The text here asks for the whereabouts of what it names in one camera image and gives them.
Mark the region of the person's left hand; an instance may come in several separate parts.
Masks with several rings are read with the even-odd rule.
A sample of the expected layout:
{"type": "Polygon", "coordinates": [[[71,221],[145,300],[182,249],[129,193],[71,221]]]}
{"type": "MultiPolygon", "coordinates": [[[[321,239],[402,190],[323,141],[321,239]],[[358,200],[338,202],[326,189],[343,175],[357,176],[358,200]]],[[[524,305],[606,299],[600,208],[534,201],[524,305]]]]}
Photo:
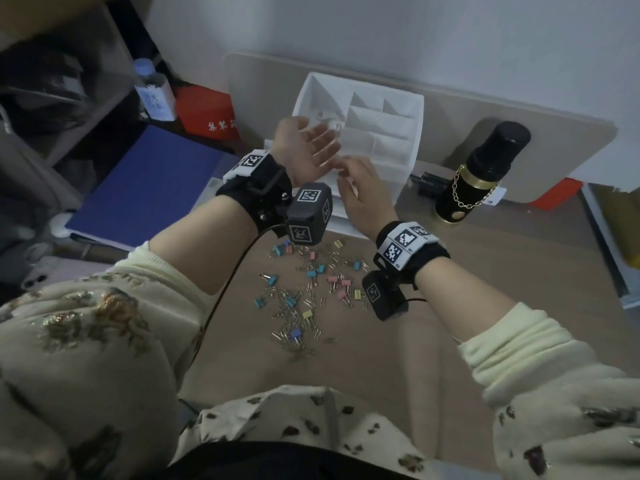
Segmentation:
{"type": "Polygon", "coordinates": [[[277,125],[270,154],[284,167],[294,188],[313,183],[331,170],[306,170],[306,128],[310,121],[304,116],[283,119],[277,125]]]}

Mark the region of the person's right hand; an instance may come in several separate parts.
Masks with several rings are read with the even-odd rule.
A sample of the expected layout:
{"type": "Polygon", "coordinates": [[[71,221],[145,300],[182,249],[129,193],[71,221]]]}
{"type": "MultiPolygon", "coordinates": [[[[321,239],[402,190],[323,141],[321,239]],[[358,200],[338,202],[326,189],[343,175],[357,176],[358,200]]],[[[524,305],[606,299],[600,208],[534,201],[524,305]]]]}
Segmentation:
{"type": "Polygon", "coordinates": [[[371,241],[377,239],[385,226],[398,220],[396,209],[384,182],[383,190],[377,193],[340,195],[340,199],[353,226],[371,241]]]}

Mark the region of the person's left forearm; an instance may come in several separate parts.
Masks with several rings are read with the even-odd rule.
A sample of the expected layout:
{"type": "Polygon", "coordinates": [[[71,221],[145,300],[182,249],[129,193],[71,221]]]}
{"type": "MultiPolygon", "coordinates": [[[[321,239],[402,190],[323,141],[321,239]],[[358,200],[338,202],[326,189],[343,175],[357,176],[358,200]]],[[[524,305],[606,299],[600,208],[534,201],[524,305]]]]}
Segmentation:
{"type": "Polygon", "coordinates": [[[258,236],[251,216],[229,196],[216,196],[156,234],[149,250],[200,291],[215,295],[258,236]]]}

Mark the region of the person's right forearm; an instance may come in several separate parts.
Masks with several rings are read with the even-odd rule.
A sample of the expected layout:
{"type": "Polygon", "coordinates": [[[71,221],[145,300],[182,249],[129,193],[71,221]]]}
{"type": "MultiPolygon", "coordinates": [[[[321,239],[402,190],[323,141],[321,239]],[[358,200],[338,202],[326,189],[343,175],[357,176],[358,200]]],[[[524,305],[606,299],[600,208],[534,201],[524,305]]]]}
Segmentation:
{"type": "Polygon", "coordinates": [[[516,301],[449,258],[425,264],[415,284],[455,339],[464,343],[489,330],[516,301]]]}

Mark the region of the white compartment organizer box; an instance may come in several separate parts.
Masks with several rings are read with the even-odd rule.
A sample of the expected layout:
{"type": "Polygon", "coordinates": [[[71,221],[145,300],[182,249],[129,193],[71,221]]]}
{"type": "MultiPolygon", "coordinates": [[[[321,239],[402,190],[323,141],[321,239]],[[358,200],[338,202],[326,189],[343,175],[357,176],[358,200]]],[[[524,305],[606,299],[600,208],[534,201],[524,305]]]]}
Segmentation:
{"type": "Polygon", "coordinates": [[[264,95],[261,108],[273,112],[275,123],[302,116],[310,127],[327,124],[340,142],[339,155],[368,157],[397,202],[417,160],[423,96],[320,72],[273,83],[264,95]]]}

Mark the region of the black plug adapter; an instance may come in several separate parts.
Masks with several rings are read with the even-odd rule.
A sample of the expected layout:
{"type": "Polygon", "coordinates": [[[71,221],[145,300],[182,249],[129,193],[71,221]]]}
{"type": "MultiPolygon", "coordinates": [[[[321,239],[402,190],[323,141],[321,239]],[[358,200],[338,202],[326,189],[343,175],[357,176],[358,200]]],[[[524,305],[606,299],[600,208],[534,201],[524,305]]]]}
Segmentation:
{"type": "Polygon", "coordinates": [[[419,196],[437,200],[444,193],[451,179],[425,171],[421,175],[411,174],[410,182],[419,196]]]}

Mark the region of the beige wooden board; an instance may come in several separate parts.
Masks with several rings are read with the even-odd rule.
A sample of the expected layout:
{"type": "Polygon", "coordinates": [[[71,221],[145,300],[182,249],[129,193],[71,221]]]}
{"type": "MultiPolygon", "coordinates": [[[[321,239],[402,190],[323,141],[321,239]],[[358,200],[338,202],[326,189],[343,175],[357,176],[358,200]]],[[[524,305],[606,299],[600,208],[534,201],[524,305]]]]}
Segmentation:
{"type": "Polygon", "coordinates": [[[417,159],[448,168],[462,163],[498,122],[521,123],[532,139],[502,182],[507,199],[519,203],[537,200],[618,135],[615,124],[606,120],[273,55],[232,52],[224,67],[241,137],[251,144],[270,139],[278,120],[292,115],[311,72],[422,95],[417,159]]]}

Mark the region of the red box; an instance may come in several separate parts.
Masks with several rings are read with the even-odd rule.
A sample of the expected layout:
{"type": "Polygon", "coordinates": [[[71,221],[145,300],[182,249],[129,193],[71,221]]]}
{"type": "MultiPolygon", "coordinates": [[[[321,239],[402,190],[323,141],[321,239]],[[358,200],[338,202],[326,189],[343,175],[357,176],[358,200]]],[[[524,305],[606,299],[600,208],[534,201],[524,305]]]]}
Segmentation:
{"type": "Polygon", "coordinates": [[[177,115],[188,134],[220,141],[240,140],[231,97],[190,85],[174,89],[177,115]]]}

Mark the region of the pile of coloured binder clips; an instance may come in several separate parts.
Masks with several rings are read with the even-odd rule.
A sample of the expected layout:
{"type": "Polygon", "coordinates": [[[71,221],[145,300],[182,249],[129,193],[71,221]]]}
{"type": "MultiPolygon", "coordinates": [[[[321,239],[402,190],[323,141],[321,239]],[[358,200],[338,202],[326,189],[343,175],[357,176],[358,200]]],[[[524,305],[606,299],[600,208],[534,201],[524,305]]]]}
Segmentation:
{"type": "Polygon", "coordinates": [[[261,273],[264,290],[254,299],[265,310],[272,330],[269,339],[283,351],[313,354],[320,344],[336,344],[330,324],[335,316],[370,314],[363,279],[371,270],[364,257],[363,239],[330,235],[315,246],[286,239],[269,252],[272,273],[261,273]]]}

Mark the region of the white and blue carton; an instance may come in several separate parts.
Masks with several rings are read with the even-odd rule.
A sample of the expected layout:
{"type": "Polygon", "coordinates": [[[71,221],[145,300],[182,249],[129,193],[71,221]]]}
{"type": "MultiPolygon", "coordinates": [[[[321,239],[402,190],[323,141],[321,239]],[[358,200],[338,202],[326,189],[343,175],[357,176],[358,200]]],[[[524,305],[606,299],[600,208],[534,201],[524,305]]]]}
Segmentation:
{"type": "Polygon", "coordinates": [[[153,60],[137,58],[133,67],[138,76],[135,90],[150,119],[172,122],[178,119],[175,97],[167,76],[156,71],[153,60]]]}

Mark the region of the blue folder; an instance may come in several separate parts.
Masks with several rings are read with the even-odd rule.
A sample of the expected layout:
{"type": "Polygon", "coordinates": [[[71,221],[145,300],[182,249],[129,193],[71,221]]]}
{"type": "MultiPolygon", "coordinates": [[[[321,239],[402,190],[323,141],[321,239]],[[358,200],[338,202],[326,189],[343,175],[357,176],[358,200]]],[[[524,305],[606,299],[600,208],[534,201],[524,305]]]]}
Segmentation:
{"type": "Polygon", "coordinates": [[[211,199],[239,158],[153,125],[74,212],[65,227],[132,251],[211,199]]]}

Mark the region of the small red packet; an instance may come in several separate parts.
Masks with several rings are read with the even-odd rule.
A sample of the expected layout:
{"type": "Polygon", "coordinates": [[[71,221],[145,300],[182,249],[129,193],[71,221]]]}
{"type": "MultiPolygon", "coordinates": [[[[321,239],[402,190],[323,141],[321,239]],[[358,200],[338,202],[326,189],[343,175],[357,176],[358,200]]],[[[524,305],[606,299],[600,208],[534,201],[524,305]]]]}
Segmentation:
{"type": "Polygon", "coordinates": [[[580,180],[564,178],[535,201],[530,202],[530,205],[540,210],[553,211],[576,195],[583,186],[584,183],[580,180]]]}

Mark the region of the grey shelf unit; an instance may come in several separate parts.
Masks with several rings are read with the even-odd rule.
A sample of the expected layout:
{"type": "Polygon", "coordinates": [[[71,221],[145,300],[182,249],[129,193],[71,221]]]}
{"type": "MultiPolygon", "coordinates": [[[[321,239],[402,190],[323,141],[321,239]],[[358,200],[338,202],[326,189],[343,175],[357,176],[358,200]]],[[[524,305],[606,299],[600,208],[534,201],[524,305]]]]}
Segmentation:
{"type": "Polygon", "coordinates": [[[55,210],[82,204],[56,167],[134,86],[112,1],[0,0],[1,193],[55,210]]]}

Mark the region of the yellow and white box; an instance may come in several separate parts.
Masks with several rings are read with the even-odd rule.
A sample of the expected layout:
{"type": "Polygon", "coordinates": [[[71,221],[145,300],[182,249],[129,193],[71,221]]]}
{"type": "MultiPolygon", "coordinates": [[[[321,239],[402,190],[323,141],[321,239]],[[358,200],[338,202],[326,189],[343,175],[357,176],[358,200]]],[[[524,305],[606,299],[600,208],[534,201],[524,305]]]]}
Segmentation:
{"type": "Polygon", "coordinates": [[[616,240],[595,192],[596,185],[585,184],[581,190],[588,218],[603,253],[623,309],[640,308],[640,269],[630,266],[616,240]]]}

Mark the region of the cream floral sweater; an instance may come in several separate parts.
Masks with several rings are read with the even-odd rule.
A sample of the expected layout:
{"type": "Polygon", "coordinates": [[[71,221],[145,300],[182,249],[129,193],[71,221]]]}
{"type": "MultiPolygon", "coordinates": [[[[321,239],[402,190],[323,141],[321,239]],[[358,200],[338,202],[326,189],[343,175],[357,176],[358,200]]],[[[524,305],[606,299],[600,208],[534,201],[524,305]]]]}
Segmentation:
{"type": "MultiPolygon", "coordinates": [[[[144,245],[0,307],[0,480],[444,480],[391,421],[328,387],[232,400],[181,430],[208,304],[144,245]]],[[[458,350],[504,480],[640,480],[640,378],[523,303],[458,350]]]]}

